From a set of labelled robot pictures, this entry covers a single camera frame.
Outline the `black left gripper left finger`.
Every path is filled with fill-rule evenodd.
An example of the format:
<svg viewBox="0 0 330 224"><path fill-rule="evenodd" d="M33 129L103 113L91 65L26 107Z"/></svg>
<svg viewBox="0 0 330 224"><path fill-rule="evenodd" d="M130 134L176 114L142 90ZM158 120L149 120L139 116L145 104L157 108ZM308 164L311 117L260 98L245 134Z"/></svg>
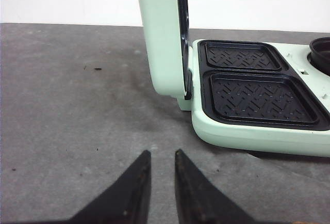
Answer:
<svg viewBox="0 0 330 224"><path fill-rule="evenodd" d="M147 223L151 184L151 153L145 150L69 223Z"/></svg>

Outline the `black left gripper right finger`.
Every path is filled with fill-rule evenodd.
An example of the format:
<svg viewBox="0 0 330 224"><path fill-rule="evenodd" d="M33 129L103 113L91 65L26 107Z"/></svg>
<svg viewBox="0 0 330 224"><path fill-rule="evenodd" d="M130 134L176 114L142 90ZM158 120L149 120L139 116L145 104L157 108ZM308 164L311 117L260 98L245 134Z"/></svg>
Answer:
<svg viewBox="0 0 330 224"><path fill-rule="evenodd" d="M179 223L254 223L181 149L175 152L175 197Z"/></svg>

